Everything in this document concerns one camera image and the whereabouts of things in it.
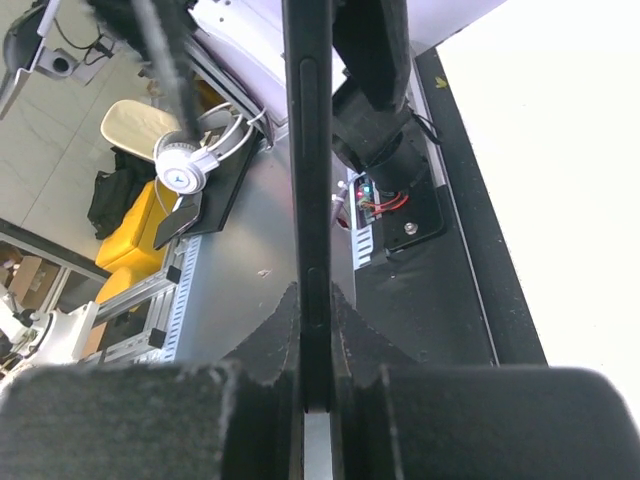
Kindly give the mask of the black smartphone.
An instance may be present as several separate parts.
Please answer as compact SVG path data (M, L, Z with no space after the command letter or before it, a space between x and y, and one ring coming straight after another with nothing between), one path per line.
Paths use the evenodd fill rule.
M331 96L329 1L285 1L283 31L304 409L330 409Z

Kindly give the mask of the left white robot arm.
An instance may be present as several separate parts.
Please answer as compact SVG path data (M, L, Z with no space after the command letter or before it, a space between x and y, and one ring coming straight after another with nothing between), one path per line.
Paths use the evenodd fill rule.
M374 169L393 189L413 175L400 136L412 113L402 1L189 1L194 63L273 140L288 129L298 198L329 192L331 161Z

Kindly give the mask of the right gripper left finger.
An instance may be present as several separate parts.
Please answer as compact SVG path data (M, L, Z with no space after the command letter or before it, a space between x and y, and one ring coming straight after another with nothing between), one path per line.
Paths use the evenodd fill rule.
M1 404L5 479L299 479L298 293L213 364L34 367Z

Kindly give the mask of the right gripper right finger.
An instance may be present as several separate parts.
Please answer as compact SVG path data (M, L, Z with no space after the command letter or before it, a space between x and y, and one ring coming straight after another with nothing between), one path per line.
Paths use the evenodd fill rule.
M639 434L601 374L429 367L333 292L337 479L635 479Z

